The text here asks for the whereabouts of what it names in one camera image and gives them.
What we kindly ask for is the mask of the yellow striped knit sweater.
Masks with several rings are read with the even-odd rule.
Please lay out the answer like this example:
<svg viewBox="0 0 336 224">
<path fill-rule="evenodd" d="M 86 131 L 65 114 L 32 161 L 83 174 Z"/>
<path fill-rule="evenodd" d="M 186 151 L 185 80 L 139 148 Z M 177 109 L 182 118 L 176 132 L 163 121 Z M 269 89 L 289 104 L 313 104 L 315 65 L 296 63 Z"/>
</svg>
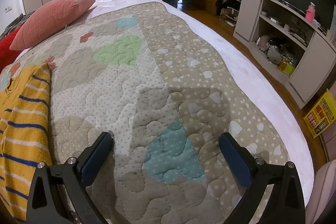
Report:
<svg viewBox="0 0 336 224">
<path fill-rule="evenodd" d="M 51 72 L 30 65 L 1 83 L 1 201 L 25 223 L 29 191 L 39 162 L 51 165 L 48 144 Z"/>
</svg>

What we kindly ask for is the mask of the yellow cardboard box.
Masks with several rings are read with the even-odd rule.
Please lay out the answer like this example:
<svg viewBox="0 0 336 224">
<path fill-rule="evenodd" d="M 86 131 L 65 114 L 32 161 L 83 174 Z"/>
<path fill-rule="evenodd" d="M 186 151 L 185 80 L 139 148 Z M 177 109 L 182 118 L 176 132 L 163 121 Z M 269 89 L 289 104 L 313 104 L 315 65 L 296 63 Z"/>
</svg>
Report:
<svg viewBox="0 0 336 224">
<path fill-rule="evenodd" d="M 313 139 L 321 135 L 335 122 L 335 99 L 326 91 L 303 118 Z"/>
</svg>

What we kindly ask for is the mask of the white tv cabinet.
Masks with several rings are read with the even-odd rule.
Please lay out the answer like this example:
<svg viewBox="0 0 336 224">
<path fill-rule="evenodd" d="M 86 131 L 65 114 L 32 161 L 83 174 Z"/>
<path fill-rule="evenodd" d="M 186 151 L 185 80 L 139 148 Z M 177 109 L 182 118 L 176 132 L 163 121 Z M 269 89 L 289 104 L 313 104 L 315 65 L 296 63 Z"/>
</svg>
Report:
<svg viewBox="0 0 336 224">
<path fill-rule="evenodd" d="M 243 43 L 258 63 L 283 84 L 299 108 L 321 94 L 335 75 L 335 46 L 303 16 L 276 0 L 241 0 L 234 37 Z M 294 66 L 281 72 L 267 54 L 279 49 Z"/>
</svg>

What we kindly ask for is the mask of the patchwork heart quilt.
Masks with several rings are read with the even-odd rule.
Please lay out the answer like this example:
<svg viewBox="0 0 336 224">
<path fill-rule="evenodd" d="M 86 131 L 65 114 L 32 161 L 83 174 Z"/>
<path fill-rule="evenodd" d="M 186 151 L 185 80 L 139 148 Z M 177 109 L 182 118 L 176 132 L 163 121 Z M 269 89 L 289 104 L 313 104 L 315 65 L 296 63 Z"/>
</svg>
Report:
<svg viewBox="0 0 336 224">
<path fill-rule="evenodd" d="M 289 159 L 217 50 L 158 2 L 66 28 L 5 67 L 1 86 L 43 62 L 52 161 L 114 135 L 88 188 L 108 223 L 223 223 L 244 192 L 220 151 L 224 132 L 268 163 Z"/>
</svg>

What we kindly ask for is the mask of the red floral pillow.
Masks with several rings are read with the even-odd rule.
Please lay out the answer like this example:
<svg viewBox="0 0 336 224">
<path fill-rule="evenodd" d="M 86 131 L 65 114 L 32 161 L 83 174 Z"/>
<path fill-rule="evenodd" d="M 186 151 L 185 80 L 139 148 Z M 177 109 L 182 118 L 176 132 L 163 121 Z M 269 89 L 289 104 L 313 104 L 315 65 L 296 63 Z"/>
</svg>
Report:
<svg viewBox="0 0 336 224">
<path fill-rule="evenodd" d="M 11 43 L 13 42 L 16 34 L 21 29 L 21 26 L 13 30 L 11 33 L 6 35 L 0 41 L 0 72 L 9 64 L 13 63 L 15 59 L 19 56 L 21 51 L 12 51 L 9 49 Z"/>
</svg>

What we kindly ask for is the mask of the grey knit blanket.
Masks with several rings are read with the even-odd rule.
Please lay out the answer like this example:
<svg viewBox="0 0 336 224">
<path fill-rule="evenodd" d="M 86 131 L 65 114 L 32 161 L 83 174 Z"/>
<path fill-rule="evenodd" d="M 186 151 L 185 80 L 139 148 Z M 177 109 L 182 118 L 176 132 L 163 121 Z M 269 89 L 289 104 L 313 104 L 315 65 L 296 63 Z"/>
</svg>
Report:
<svg viewBox="0 0 336 224">
<path fill-rule="evenodd" d="M 4 30 L 1 34 L 0 39 L 2 40 L 5 36 L 13 32 L 18 27 L 22 26 L 27 19 L 34 13 L 34 11 L 29 12 L 28 14 L 21 14 L 17 18 L 15 18 Z"/>
</svg>

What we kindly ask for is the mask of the pink water bottle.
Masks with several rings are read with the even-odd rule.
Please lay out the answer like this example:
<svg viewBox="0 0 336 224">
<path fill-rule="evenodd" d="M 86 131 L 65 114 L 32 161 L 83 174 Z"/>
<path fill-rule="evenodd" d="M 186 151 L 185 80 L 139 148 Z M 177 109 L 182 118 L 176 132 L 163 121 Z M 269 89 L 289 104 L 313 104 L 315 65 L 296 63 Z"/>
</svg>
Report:
<svg viewBox="0 0 336 224">
<path fill-rule="evenodd" d="M 314 17 L 315 17 L 315 4 L 311 2 L 307 8 L 305 19 L 309 21 L 310 23 L 313 23 Z"/>
</svg>

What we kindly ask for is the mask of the pink corduroy pillow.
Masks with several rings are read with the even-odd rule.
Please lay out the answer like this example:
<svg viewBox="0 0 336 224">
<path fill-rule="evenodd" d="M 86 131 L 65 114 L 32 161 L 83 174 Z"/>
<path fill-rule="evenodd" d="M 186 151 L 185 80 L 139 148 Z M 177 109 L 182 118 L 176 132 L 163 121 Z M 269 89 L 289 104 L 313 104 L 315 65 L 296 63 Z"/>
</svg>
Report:
<svg viewBox="0 0 336 224">
<path fill-rule="evenodd" d="M 75 22 L 95 0 L 52 0 L 35 11 L 21 26 L 9 49 L 32 48 Z"/>
</svg>

